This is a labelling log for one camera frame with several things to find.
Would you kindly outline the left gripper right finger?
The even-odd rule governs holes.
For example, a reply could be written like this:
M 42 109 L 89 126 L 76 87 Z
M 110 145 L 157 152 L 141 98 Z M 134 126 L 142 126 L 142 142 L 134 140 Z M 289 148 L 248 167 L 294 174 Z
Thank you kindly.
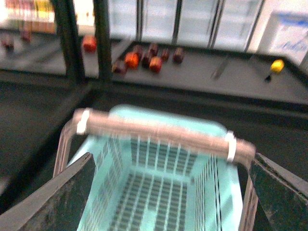
M 308 229 L 308 182 L 257 153 L 249 175 L 274 231 Z

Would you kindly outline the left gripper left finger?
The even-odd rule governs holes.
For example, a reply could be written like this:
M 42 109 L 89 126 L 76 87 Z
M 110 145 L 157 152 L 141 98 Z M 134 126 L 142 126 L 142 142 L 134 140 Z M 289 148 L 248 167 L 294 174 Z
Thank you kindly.
M 95 171 L 84 154 L 0 217 L 2 231 L 75 231 L 84 212 Z

